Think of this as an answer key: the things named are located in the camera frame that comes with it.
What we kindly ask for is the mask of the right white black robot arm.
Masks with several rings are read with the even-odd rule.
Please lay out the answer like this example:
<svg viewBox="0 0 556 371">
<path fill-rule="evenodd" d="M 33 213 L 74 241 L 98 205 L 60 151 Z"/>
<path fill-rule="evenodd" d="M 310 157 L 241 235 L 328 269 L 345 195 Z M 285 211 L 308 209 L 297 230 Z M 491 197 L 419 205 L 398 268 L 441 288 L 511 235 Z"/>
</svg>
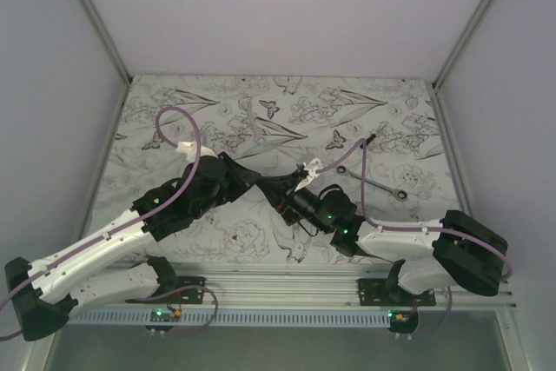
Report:
<svg viewBox="0 0 556 371">
<path fill-rule="evenodd" d="M 493 297 L 510 272 L 507 241 L 459 210 L 428 222 L 381 221 L 359 210 L 339 185 L 316 195 L 302 181 L 296 172 L 263 177 L 256 185 L 288 226 L 307 222 L 330 235 L 331 246 L 346 257 L 391 263 L 385 294 L 395 305 L 453 285 Z"/>
</svg>

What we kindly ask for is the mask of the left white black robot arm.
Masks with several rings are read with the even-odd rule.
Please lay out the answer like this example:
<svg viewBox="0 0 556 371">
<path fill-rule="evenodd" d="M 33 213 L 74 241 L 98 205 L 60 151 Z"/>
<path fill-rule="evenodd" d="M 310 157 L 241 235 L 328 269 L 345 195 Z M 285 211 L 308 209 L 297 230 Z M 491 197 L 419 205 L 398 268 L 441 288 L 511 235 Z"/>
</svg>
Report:
<svg viewBox="0 0 556 371">
<path fill-rule="evenodd" d="M 18 335 L 38 341 L 61 329 L 70 317 L 114 302 L 171 301 L 178 277 L 163 256 L 150 255 L 118 273 L 103 269 L 188 228 L 211 209 L 234 202 L 260 179 L 261 174 L 226 153 L 203 156 L 182 176 L 148 190 L 114 221 L 81 241 L 33 262 L 11 260 L 4 271 Z"/>
</svg>

